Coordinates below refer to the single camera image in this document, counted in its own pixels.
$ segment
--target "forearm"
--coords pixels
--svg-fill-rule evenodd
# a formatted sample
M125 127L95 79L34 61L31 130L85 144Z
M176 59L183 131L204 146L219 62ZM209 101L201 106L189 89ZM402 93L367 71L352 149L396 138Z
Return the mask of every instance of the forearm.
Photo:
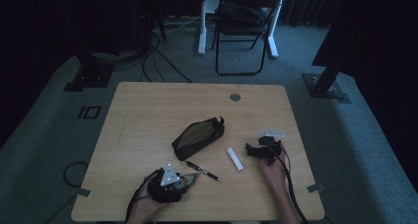
M273 190L273 194L279 211L280 223L300 224L301 221L289 197L289 193L284 188L277 188Z

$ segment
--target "mesh pouch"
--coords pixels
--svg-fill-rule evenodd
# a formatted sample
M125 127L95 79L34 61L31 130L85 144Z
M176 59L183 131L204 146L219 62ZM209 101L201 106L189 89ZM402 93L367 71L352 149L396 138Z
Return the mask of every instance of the mesh pouch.
M224 119L216 117L195 122L172 143L174 153L184 161L224 135Z

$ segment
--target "wooden table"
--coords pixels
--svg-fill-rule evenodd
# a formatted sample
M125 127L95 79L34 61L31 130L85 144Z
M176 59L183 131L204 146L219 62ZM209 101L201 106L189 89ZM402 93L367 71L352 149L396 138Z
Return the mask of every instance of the wooden table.
M230 99L236 93L237 102ZM82 188L75 221L122 221L128 202L144 177L171 163L182 175L194 173L180 162L171 143L196 121L222 116L225 134L188 160L222 179L200 175L182 200L155 221L277 220L274 200L245 144L257 145L259 131L277 129L291 161L297 201L309 220L321 219L323 207L286 91L273 85L120 83L104 122ZM234 148L241 172L228 157Z

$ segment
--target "hand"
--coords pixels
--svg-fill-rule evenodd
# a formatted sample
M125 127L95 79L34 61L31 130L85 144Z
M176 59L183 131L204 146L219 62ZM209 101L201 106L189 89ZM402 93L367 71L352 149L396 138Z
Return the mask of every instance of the hand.
M280 146L282 148L282 152L280 153L279 158L284 163L286 150L285 150L285 147L283 146L283 143L280 142ZM273 191L286 190L286 185L285 185L286 173L285 173L282 163L280 163L280 161L277 161L277 158L275 158L275 161L270 166L267 165L267 162L264 159L259 159L258 163L264 174L267 184Z
M137 198L143 197L136 200L132 206L131 213L127 224L143 224L151 221L154 216L161 211L164 207L168 206L168 203L156 202L151 198L147 192L148 182L141 188L137 194Z

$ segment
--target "gray carpet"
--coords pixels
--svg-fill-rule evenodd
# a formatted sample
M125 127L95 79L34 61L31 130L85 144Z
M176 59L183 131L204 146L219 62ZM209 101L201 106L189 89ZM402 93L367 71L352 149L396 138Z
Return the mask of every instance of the gray carpet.
M352 104L309 95L302 74L323 70L311 63L326 33L327 29L316 27L278 26L279 58L266 57L264 70L256 76L218 76L214 50L197 55L195 27L168 33L168 41L161 42L158 50L193 83L277 84L286 88L313 175L325 186L320 196L326 218L314 223L417 223L417 193L354 79L343 74L337 78ZM207 48L211 36L209 32ZM260 48L226 48L221 67L257 67ZM102 53L97 56L115 58ZM1 224L47 223L52 217L51 223L75 223L71 220L73 189L64 183L64 169L73 162L90 161L117 84L139 81L140 65L118 64L107 88L85 88L79 93L63 92L80 66L76 57L55 72L0 150ZM167 82L186 82L158 53L146 61L152 81L163 81L155 65ZM97 106L102 107L98 118L79 118L82 107ZM80 183L83 167L70 175L71 182Z

